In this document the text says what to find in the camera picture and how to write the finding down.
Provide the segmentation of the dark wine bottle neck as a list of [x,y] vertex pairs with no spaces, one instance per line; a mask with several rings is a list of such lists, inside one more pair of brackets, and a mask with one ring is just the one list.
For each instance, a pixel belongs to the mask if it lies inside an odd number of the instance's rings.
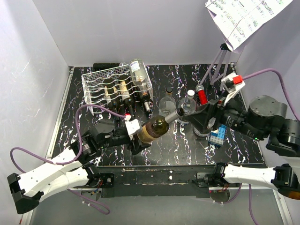
[[120,108],[120,101],[118,99],[117,89],[113,82],[113,79],[108,78],[104,79],[104,91],[105,91],[105,99],[108,105],[108,108],[114,112],[118,113]]

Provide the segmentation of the red glitter tube bottle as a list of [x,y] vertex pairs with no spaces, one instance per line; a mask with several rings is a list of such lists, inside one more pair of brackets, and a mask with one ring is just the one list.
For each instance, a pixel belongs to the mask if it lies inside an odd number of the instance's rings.
[[202,84],[198,84],[195,88],[196,92],[197,92],[197,95],[198,95],[198,98],[200,100],[200,104],[201,105],[205,105],[208,103],[208,100],[207,100],[207,97],[206,97],[206,94],[205,94],[205,90],[204,90],[204,87]]

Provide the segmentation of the purple tripod stand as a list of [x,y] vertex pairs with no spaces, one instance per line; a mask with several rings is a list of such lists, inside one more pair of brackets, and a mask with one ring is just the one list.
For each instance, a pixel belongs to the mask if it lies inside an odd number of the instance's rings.
[[[221,44],[220,50],[218,51],[217,55],[215,56],[213,62],[210,64],[209,68],[207,69],[206,73],[204,74],[202,80],[200,81],[200,84],[202,85],[206,79],[207,76],[209,76],[210,85],[213,86],[215,82],[217,82],[220,79],[223,79],[227,75],[227,69],[229,66],[229,61],[231,57],[231,50],[228,48],[226,43]],[[211,74],[211,70],[213,66],[217,63],[217,67],[213,74]],[[223,70],[223,73],[220,73],[221,66],[223,62],[225,61],[225,68]]]

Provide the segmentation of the clear round glass bottle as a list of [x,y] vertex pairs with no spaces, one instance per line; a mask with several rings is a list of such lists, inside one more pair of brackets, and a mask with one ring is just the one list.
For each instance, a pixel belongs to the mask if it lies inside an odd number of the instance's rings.
[[148,92],[150,99],[153,99],[152,84],[144,62],[141,59],[133,59],[129,64],[132,81],[142,93]]

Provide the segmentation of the small bottle white cap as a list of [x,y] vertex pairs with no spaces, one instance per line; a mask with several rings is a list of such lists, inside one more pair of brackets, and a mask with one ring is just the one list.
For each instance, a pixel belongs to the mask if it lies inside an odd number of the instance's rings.
[[216,118],[211,118],[208,122],[207,128],[204,131],[199,131],[197,128],[193,127],[193,131],[194,133],[198,136],[198,137],[207,137],[210,132],[212,131],[212,128],[215,124]]

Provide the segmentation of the blue white toy bricks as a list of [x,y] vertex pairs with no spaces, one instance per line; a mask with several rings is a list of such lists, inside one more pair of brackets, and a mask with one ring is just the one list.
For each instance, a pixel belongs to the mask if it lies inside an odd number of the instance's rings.
[[218,129],[211,131],[208,143],[217,148],[223,146],[226,133],[226,126],[221,125]]

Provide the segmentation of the white printed paper sheets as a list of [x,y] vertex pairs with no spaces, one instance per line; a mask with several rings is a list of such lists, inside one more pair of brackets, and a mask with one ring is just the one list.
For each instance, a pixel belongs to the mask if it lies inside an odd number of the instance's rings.
[[290,3],[290,0],[209,0],[205,7],[229,50],[238,53],[250,36]]

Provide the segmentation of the clear bottle white cap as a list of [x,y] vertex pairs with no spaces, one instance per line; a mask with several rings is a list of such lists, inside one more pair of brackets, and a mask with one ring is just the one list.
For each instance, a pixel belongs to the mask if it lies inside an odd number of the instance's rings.
[[187,96],[179,101],[179,107],[184,110],[184,115],[178,119],[178,122],[182,125],[187,125],[189,122],[185,116],[190,115],[196,111],[197,103],[194,100],[195,92],[193,90],[187,91]]

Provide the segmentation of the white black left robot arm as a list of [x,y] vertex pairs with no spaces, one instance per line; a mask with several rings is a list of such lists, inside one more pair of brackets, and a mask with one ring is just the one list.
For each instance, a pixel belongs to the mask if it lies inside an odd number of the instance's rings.
[[44,199],[73,187],[112,188],[114,175],[100,173],[92,160],[103,150],[121,145],[126,145],[133,155],[150,147],[128,132],[127,127],[115,127],[113,122],[104,120],[53,158],[52,163],[9,175],[7,181],[17,213],[27,213]]

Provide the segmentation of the clear bottle black cap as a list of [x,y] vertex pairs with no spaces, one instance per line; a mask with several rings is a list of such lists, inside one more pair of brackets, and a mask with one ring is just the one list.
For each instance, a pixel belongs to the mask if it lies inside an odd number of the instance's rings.
[[165,89],[165,96],[159,101],[159,115],[167,116],[176,110],[176,101],[172,96],[173,88]]

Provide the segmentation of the dark green wine bottle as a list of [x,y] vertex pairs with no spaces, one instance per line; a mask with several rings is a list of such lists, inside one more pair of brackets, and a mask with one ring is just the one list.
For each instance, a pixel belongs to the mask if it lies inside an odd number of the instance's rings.
[[132,83],[128,75],[119,77],[119,89],[122,101],[127,107],[130,115],[135,117],[135,98],[133,96]]

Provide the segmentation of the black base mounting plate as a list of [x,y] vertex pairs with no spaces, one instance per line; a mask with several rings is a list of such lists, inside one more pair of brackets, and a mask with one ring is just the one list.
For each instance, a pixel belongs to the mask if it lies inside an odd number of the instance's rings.
[[114,175],[113,187],[104,188],[102,197],[195,196],[208,198],[207,187],[193,181],[197,174],[213,173],[214,165],[98,166],[100,173]]

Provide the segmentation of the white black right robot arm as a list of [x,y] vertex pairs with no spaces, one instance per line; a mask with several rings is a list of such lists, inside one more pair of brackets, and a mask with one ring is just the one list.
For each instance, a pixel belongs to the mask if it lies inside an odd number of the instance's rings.
[[185,119],[200,132],[215,130],[221,125],[257,142],[267,140],[266,149],[283,157],[286,163],[272,168],[240,167],[217,163],[214,172],[200,179],[202,186],[247,183],[264,186],[281,195],[300,198],[300,122],[286,118],[287,105],[266,95],[254,98],[247,110],[234,99],[211,100]]

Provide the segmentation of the olive green wine bottle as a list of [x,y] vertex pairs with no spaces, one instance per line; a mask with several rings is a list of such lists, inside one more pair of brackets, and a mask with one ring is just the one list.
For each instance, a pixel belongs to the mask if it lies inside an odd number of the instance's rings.
[[183,108],[177,108],[165,117],[158,115],[151,118],[142,126],[142,131],[137,134],[138,139],[143,143],[151,143],[166,134],[169,130],[169,125],[184,114]]

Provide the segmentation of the aluminium frame rail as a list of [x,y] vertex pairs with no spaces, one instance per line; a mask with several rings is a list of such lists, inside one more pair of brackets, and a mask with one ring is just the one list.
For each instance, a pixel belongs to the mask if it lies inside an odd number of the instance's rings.
[[95,72],[93,67],[72,67],[70,69],[46,157],[42,166],[30,171],[32,174],[44,176],[43,181],[46,186],[42,199],[49,196],[51,193],[48,190],[55,186],[60,187],[59,192],[67,189],[69,182],[67,174],[62,169],[70,169],[78,164],[74,161],[77,154],[71,150],[69,145],[78,138],[75,119],[85,117],[87,113],[85,109],[80,110],[78,114],[76,111],[85,103],[82,75],[90,72]]

